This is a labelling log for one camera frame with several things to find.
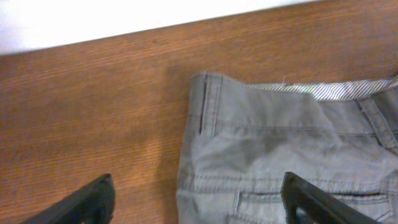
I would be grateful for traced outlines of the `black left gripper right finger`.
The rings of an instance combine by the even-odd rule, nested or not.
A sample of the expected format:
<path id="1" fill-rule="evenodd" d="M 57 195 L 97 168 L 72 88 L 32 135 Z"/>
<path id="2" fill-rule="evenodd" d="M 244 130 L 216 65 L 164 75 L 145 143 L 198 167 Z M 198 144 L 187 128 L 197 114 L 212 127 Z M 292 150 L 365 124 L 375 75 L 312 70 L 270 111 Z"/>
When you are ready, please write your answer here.
<path id="1" fill-rule="evenodd" d="M 288 224 L 377 224 L 293 172 L 284 174 L 281 196 Z"/>

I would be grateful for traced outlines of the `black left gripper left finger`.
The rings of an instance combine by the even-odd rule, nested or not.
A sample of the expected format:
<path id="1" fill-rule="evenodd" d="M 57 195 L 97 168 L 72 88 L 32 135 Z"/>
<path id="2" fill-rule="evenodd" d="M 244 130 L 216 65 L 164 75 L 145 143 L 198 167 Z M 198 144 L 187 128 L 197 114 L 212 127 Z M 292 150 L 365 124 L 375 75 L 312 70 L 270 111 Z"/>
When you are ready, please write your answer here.
<path id="1" fill-rule="evenodd" d="M 21 224 L 110 224 L 115 203 L 111 174 L 103 174 Z"/>

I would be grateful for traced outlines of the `grey cargo shorts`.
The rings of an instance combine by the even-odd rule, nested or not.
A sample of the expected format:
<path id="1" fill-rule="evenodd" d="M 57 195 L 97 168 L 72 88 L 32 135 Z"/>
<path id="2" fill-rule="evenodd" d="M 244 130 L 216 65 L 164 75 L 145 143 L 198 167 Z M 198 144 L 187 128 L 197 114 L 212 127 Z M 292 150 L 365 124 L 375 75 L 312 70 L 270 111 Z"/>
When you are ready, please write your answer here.
<path id="1" fill-rule="evenodd" d="M 285 223 L 293 172 L 397 222 L 397 78 L 248 85 L 197 75 L 178 169 L 180 223 Z"/>

